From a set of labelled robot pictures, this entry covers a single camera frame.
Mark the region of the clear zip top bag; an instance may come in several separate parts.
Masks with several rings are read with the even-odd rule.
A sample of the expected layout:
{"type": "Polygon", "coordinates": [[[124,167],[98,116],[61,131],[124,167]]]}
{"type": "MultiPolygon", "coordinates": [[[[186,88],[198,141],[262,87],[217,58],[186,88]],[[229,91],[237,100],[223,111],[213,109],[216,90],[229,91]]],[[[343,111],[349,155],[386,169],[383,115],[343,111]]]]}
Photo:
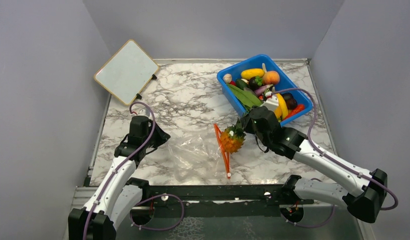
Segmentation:
{"type": "Polygon", "coordinates": [[[222,180],[232,176],[217,141],[214,125],[189,131],[182,136],[174,134],[166,147],[168,159],[173,163],[174,176],[180,182],[222,180]]]}

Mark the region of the green fake leafy vegetable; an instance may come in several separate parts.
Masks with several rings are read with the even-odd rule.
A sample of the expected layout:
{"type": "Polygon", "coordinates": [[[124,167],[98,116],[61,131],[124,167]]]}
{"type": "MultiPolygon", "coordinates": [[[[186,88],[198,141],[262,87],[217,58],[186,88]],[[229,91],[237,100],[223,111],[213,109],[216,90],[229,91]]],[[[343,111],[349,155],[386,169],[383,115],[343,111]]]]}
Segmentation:
{"type": "Polygon", "coordinates": [[[259,107],[262,104],[262,101],[250,91],[241,90],[232,84],[228,84],[228,88],[246,110],[250,110],[253,106],[259,107]]]}

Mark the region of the yellow fake squash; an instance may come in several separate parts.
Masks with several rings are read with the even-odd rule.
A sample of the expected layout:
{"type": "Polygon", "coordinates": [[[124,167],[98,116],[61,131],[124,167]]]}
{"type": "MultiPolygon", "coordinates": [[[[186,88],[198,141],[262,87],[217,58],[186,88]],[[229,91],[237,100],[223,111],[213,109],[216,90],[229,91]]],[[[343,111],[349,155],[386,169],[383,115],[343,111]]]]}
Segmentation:
{"type": "Polygon", "coordinates": [[[265,71],[261,68],[251,68],[241,72],[241,78],[249,80],[252,77],[260,76],[262,77],[265,71]]]}

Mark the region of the yellow fake banana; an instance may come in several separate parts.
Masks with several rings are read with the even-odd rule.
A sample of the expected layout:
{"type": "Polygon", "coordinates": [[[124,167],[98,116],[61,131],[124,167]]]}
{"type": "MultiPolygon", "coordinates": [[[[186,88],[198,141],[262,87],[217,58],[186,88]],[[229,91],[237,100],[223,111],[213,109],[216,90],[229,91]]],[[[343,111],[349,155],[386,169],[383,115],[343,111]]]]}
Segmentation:
{"type": "Polygon", "coordinates": [[[280,93],[276,93],[275,96],[277,97],[279,106],[275,109],[274,113],[278,120],[283,121],[289,114],[289,110],[282,95],[280,93]]]}

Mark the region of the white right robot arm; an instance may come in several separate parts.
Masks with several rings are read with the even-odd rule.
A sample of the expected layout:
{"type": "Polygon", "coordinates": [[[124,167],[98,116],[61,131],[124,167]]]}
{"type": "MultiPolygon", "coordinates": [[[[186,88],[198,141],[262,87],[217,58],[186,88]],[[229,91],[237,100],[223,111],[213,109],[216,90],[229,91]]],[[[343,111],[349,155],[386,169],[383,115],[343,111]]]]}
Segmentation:
{"type": "Polygon", "coordinates": [[[387,174],[354,166],[313,143],[304,133],[281,126],[265,106],[253,107],[237,123],[246,133],[277,155],[306,164],[334,183],[312,181],[291,175],[283,184],[280,197],[292,204],[316,200],[344,207],[355,218],[374,223],[387,196],[387,174]]]}

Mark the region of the red fake pepper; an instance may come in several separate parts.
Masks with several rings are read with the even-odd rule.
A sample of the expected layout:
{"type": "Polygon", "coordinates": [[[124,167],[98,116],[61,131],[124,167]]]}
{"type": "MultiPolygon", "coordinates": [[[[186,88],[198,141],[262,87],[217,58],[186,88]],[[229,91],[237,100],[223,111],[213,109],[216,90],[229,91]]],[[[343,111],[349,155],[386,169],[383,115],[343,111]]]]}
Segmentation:
{"type": "Polygon", "coordinates": [[[305,109],[305,106],[303,104],[298,104],[297,107],[291,111],[289,111],[288,115],[285,117],[285,119],[288,119],[298,113],[300,113],[301,111],[303,111],[305,109]]]}

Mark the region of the beige fake garlic bulb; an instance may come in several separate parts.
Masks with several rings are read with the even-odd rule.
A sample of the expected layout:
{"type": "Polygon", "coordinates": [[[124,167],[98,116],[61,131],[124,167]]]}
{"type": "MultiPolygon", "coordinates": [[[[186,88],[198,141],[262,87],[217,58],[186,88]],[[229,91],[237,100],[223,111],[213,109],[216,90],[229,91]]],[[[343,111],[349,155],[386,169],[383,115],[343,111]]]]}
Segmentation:
{"type": "Polygon", "coordinates": [[[232,81],[232,75],[227,73],[223,75],[222,79],[226,84],[229,84],[232,81]]]}

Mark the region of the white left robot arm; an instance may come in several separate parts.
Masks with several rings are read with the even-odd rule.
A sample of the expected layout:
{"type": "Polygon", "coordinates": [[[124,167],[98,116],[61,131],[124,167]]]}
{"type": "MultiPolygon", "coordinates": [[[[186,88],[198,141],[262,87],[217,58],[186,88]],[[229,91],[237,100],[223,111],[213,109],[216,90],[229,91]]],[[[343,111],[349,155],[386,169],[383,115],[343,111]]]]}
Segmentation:
{"type": "Polygon", "coordinates": [[[114,159],[100,186],[82,208],[68,216],[70,240],[114,240],[116,231],[130,209],[150,199],[149,182],[130,183],[131,175],[146,156],[170,139],[152,114],[132,117],[129,132],[114,151],[114,159]]]}

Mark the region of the orange fake pineapple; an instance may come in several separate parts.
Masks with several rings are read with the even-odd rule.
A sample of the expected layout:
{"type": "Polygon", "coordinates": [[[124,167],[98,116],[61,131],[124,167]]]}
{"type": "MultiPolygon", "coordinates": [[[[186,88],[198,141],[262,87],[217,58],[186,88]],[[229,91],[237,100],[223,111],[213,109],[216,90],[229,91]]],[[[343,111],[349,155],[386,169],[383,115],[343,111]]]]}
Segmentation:
{"type": "Polygon", "coordinates": [[[220,141],[225,152],[232,154],[238,152],[243,146],[246,133],[242,127],[242,123],[237,119],[235,124],[226,127],[221,135],[220,141]]]}

